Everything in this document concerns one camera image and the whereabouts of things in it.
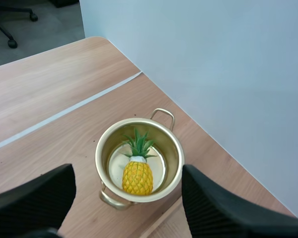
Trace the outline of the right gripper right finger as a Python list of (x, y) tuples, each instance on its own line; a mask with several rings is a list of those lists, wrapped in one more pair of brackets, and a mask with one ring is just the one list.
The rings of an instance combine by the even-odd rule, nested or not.
[(183, 166), (182, 203), (194, 238), (298, 238), (298, 218), (247, 201), (192, 165)]

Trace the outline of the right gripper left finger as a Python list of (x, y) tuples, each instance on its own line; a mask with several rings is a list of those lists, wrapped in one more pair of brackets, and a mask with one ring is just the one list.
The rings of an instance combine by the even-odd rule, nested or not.
[(0, 238), (59, 238), (76, 196), (72, 164), (0, 194)]

